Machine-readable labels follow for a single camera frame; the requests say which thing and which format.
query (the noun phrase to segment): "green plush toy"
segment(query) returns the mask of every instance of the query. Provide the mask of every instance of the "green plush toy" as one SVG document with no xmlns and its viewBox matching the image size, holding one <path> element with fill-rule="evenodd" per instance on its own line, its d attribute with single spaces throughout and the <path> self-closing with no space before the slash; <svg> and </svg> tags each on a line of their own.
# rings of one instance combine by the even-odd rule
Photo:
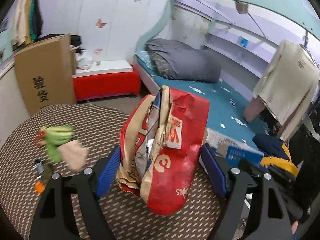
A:
<svg viewBox="0 0 320 240">
<path fill-rule="evenodd" d="M 50 159 L 53 162 L 58 163 L 61 161 L 61 154 L 58 151 L 58 146 L 73 140 L 73 136 L 74 131 L 71 125 L 43 126 L 36 138 L 39 139 L 38 145 L 45 145 L 47 155 Z"/>
</svg>

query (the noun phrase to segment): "yellow clothing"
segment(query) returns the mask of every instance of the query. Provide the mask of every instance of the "yellow clothing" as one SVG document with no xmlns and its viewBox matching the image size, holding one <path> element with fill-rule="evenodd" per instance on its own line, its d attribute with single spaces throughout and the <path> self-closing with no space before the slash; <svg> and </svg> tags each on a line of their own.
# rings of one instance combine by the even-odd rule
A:
<svg viewBox="0 0 320 240">
<path fill-rule="evenodd" d="M 24 20 L 26 22 L 26 41 L 25 45 L 28 45 L 31 43 L 31 36 L 30 36 L 30 5 L 31 5 L 31 0 L 26 0 L 26 3 L 24 4 Z"/>
<path fill-rule="evenodd" d="M 287 160 L 280 159 L 277 157 L 264 157 L 262 158 L 260 163 L 261 166 L 270 166 L 271 164 L 274 164 L 288 172 L 291 172 L 296 177 L 299 173 L 298 167 L 296 165 Z"/>
<path fill-rule="evenodd" d="M 290 152 L 289 152 L 289 149 L 287 148 L 287 146 L 285 144 L 283 144 L 281 147 L 284 150 L 285 154 L 289 157 L 290 162 L 292 162 Z"/>
</svg>

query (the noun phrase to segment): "white shirt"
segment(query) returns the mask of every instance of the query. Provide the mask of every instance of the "white shirt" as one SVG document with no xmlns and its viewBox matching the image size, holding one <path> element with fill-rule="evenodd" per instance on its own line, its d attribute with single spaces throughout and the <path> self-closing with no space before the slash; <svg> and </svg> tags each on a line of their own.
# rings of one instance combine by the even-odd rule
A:
<svg viewBox="0 0 320 240">
<path fill-rule="evenodd" d="M 284 129 L 281 140 L 286 141 L 299 125 L 311 102 L 318 80 L 318 68 L 302 45 L 283 40 L 253 90 L 253 96 L 262 99 L 282 126 L 297 110 Z"/>
<path fill-rule="evenodd" d="M 20 46 L 27 39 L 25 3 L 27 0 L 17 0 L 17 6 L 12 19 L 12 45 Z"/>
</svg>

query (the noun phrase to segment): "patterned tablecloth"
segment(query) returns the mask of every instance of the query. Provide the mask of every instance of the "patterned tablecloth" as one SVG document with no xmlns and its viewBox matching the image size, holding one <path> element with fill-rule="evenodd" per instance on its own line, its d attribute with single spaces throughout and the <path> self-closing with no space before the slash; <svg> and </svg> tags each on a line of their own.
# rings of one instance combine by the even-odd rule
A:
<svg viewBox="0 0 320 240">
<path fill-rule="evenodd" d="M 127 118 L 127 114 L 116 109 L 93 104 L 54 105 L 38 112 L 10 135 L 0 151 L 0 204 L 23 238 L 29 238 L 40 198 L 33 189 L 37 176 L 32 170 L 33 161 L 48 160 L 44 147 L 33 142 L 39 128 L 74 126 L 76 137 L 90 148 L 85 167 L 92 167 L 119 143 L 119 131 Z M 62 176 L 74 174 L 64 162 L 55 164 L 54 170 Z M 72 203 L 79 234 L 89 239 L 77 195 L 72 196 Z M 116 183 L 100 199 L 100 206 L 117 239 L 206 239 L 220 213 L 210 180 L 200 167 L 187 203 L 170 216 L 151 213 L 141 198 L 121 191 Z"/>
</svg>

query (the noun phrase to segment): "red paper bag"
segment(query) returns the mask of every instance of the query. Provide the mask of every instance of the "red paper bag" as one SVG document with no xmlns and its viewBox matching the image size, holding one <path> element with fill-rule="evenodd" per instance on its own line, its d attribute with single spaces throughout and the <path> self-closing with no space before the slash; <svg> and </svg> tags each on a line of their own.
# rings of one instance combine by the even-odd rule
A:
<svg viewBox="0 0 320 240">
<path fill-rule="evenodd" d="M 163 86 L 159 93 L 153 98 L 154 101 L 152 98 L 144 98 L 121 130 L 120 144 L 121 151 L 124 152 L 121 152 L 122 164 L 117 181 L 123 190 L 136 195 L 140 193 L 153 213 L 169 215 L 181 209 L 187 200 L 198 165 L 199 149 L 203 143 L 209 101 L 167 86 Z M 157 107 L 159 98 L 160 111 L 157 116 L 153 114 L 153 110 Z M 140 125 L 134 134 L 134 129 L 129 134 L 128 127 L 133 119 Z M 153 143 L 148 154 L 149 134 L 155 124 L 158 128 L 151 136 Z M 130 149 L 127 147 L 127 136 L 129 141 L 132 136 L 136 138 L 135 145 Z M 144 157 L 148 162 L 142 176 L 139 166 L 144 163 L 141 162 L 145 160 Z"/>
</svg>

